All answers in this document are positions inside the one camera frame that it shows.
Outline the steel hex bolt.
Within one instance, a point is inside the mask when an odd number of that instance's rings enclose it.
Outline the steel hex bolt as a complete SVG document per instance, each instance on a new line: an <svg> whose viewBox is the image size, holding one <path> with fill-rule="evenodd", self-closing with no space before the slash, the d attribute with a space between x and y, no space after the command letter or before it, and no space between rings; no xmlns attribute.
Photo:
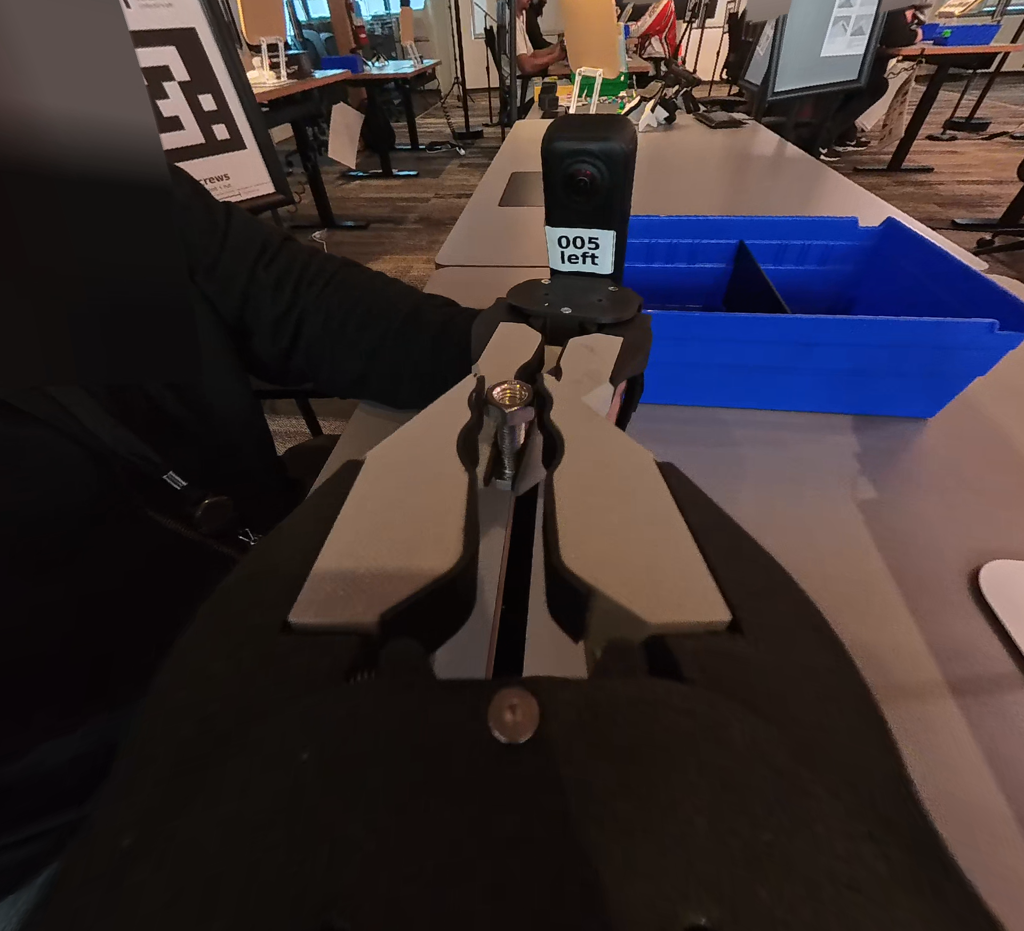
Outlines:
<svg viewBox="0 0 1024 931"><path fill-rule="evenodd" d="M515 485L530 427L531 420L524 424L493 424L490 455L484 468L485 486L512 489Z"/></svg>

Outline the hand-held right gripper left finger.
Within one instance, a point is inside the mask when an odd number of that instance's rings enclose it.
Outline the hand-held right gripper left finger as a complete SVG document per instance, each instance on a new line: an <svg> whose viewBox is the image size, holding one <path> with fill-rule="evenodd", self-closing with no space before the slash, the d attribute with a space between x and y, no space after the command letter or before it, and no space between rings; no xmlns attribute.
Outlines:
<svg viewBox="0 0 1024 931"><path fill-rule="evenodd" d="M454 635L476 600L482 378L470 375L361 461L288 617L298 632Z"/></svg>

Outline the white tabletop stand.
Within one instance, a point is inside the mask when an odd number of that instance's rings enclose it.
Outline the white tabletop stand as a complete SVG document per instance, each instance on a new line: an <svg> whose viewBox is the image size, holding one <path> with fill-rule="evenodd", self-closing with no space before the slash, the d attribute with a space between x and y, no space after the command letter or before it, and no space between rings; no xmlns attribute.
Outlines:
<svg viewBox="0 0 1024 931"><path fill-rule="evenodd" d="M988 561L980 567L977 582L985 604L1023 655L1023 560Z"/></svg>

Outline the red white bag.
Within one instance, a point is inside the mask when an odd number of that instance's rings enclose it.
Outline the red white bag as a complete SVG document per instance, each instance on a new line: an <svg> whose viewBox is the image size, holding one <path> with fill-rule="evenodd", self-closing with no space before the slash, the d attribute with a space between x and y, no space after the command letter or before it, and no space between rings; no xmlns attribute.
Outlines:
<svg viewBox="0 0 1024 931"><path fill-rule="evenodd" d="M643 59L673 60L679 46L679 29L674 0L659 0L631 28L637 55Z"/></svg>

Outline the steel hex nut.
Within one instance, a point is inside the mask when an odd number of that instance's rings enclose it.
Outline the steel hex nut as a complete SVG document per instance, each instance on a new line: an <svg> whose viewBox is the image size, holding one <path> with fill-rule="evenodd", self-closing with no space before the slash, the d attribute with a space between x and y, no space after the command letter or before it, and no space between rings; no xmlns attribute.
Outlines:
<svg viewBox="0 0 1024 931"><path fill-rule="evenodd" d="M485 389L487 415L503 426L521 426L534 419L534 388L522 380L494 383Z"/></svg>

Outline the blue bin with black divider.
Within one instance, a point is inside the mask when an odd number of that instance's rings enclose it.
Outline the blue bin with black divider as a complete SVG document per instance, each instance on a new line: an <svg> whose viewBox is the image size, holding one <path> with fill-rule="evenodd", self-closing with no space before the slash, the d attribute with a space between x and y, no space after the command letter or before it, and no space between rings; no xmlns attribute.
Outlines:
<svg viewBox="0 0 1024 931"><path fill-rule="evenodd" d="M636 216L643 403L930 418L1022 343L1021 299L895 218Z"/></svg>

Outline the person's dark clothing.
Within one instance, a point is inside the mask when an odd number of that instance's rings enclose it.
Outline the person's dark clothing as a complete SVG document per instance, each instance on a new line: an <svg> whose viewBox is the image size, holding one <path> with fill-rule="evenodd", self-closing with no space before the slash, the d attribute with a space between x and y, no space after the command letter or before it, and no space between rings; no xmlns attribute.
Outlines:
<svg viewBox="0 0 1024 931"><path fill-rule="evenodd" d="M14 929L109 776L132 712L198 607L300 506L225 325L188 273L181 383L2 396L2 929Z"/></svg>

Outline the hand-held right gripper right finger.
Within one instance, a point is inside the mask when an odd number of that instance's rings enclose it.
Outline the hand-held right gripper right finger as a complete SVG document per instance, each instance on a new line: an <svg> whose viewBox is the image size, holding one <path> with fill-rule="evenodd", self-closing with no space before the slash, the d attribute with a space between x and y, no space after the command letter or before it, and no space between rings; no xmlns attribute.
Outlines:
<svg viewBox="0 0 1024 931"><path fill-rule="evenodd" d="M732 613L658 462L544 377L549 613L575 643L718 632Z"/></svg>

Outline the black white gripper tool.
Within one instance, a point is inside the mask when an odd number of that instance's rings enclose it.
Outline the black white gripper tool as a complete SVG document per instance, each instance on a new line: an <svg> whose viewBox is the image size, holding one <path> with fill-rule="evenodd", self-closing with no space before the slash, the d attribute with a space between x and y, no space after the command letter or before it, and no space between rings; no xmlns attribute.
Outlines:
<svg viewBox="0 0 1024 931"><path fill-rule="evenodd" d="M637 131L642 134L647 131L670 127L680 116L691 116L699 111L691 89L663 88L644 105Z"/></svg>

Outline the wooden desk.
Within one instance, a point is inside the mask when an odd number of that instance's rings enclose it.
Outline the wooden desk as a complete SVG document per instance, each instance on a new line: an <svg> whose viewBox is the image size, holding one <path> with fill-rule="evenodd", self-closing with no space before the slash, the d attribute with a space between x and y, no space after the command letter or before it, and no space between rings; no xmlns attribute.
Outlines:
<svg viewBox="0 0 1024 931"><path fill-rule="evenodd" d="M304 229L366 230L370 226L365 221L343 220L335 216L319 167L319 153L314 147L313 135L310 133L314 122L325 116L330 107L339 104L340 89L362 89L370 118L384 118L380 92L386 88L397 90L404 110L407 144L379 149L379 168L356 170L354 176L358 179L387 180L415 178L418 176L417 171L393 169L391 156L403 152L416 153L422 149L412 91L417 79L434 79L440 64L433 58L426 58L418 65L391 60L356 74L349 70L321 69L311 77L279 83L256 91L255 96L262 107L267 126L275 128L287 124L292 128L305 181L318 218L316 223L304 224Z"/></svg>
<svg viewBox="0 0 1024 931"><path fill-rule="evenodd" d="M950 69L954 65L967 62L988 62L989 58L997 57L999 64L1005 64L1005 57L1021 52L1021 43L990 44L986 46L935 46L933 44L920 42L915 46L900 47L895 49L882 49L877 51L877 55L885 58L907 58L914 61L925 60L934 65L935 69L928 81L928 84L915 105L913 114L910 116L904 134L899 143L893 150L888 163L882 165L858 165L853 168L859 173L932 173L934 168L925 165L906 164L907 156L914 147L915 140L921 132L926 119L939 96Z"/></svg>

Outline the framed screen on stand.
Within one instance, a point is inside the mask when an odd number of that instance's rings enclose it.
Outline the framed screen on stand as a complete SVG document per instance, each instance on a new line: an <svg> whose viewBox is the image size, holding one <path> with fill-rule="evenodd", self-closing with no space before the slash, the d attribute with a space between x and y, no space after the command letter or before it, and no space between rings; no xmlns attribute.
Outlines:
<svg viewBox="0 0 1024 931"><path fill-rule="evenodd" d="M756 29L738 80L751 116L770 105L865 86L883 0L748 0Z"/></svg>

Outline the black white pattern sign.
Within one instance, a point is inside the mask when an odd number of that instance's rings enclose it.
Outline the black white pattern sign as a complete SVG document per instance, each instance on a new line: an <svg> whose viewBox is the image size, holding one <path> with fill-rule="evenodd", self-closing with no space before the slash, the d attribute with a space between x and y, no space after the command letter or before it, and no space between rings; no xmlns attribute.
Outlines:
<svg viewBox="0 0 1024 931"><path fill-rule="evenodd" d="M218 0L122 0L162 149L250 212L293 196Z"/></svg>

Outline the tan rounded backing board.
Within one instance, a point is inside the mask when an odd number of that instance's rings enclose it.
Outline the tan rounded backing board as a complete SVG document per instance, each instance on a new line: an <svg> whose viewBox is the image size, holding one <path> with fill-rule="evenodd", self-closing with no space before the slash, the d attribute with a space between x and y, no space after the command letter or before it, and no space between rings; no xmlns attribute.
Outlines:
<svg viewBox="0 0 1024 931"><path fill-rule="evenodd" d="M625 70L615 0L560 0L567 65L600 69L602 77L618 79Z"/></svg>
<svg viewBox="0 0 1024 931"><path fill-rule="evenodd" d="M288 39L284 0L237 0L238 22L248 46Z"/></svg>

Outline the white hanging paper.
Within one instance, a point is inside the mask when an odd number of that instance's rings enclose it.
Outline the white hanging paper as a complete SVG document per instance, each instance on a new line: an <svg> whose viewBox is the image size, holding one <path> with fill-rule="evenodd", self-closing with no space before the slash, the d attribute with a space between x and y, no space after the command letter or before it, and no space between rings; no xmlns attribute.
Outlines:
<svg viewBox="0 0 1024 931"><path fill-rule="evenodd" d="M326 156L347 170L357 165L364 120L364 113L346 102L331 107Z"/></svg>

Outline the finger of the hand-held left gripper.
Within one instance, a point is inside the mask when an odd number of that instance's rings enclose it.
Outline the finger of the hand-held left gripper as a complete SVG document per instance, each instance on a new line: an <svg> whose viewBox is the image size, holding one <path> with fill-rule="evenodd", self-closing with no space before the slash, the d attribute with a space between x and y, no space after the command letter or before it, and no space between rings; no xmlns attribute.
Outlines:
<svg viewBox="0 0 1024 931"><path fill-rule="evenodd" d="M622 339L612 335L584 335L570 339L555 353L546 349L546 374L606 418L615 387L612 377L618 363Z"/></svg>
<svg viewBox="0 0 1024 931"><path fill-rule="evenodd" d="M530 325L478 319L472 327L472 373L486 386L507 381L534 385L544 364L542 335Z"/></svg>

